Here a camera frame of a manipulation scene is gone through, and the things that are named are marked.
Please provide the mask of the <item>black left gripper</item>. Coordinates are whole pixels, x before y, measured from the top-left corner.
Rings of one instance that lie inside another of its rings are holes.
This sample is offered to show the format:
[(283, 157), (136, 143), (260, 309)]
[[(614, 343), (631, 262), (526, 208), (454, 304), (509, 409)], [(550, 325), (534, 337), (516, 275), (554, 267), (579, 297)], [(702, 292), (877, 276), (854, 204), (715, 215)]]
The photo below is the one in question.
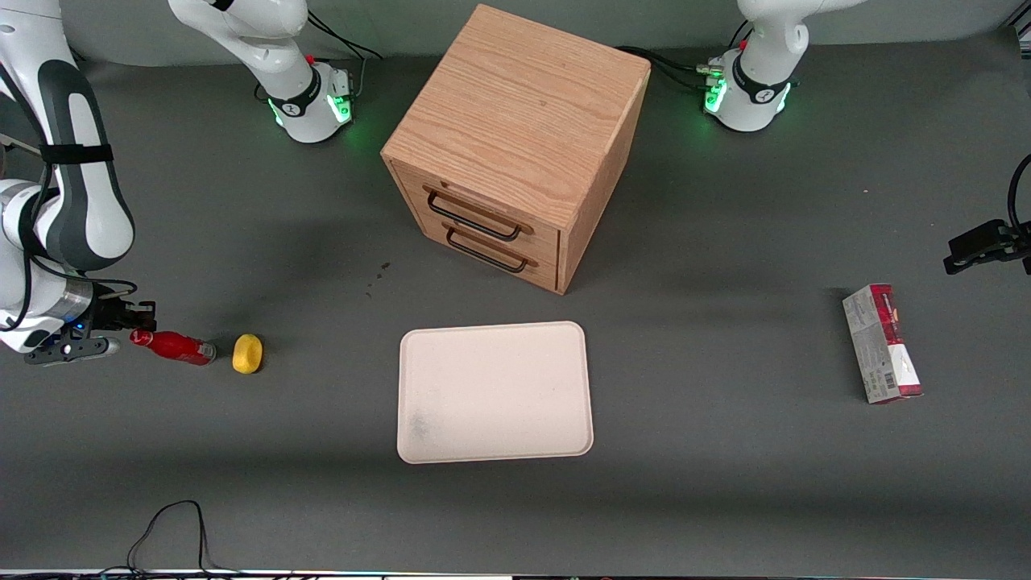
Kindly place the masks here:
[(1030, 276), (1030, 221), (1017, 226), (1001, 219), (986, 221), (949, 241), (950, 254), (943, 260), (949, 276), (991, 262), (1020, 261)]

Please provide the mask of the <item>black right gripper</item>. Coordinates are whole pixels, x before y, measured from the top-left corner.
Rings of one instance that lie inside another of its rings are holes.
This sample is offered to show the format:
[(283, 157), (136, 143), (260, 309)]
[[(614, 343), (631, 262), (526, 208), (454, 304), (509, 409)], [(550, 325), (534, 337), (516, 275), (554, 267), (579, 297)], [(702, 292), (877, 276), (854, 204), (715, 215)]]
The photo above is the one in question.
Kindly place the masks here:
[(95, 331), (122, 331), (141, 329), (152, 333), (157, 304), (152, 300), (129, 302), (124, 294), (103, 292), (93, 298), (84, 315), (86, 334)]

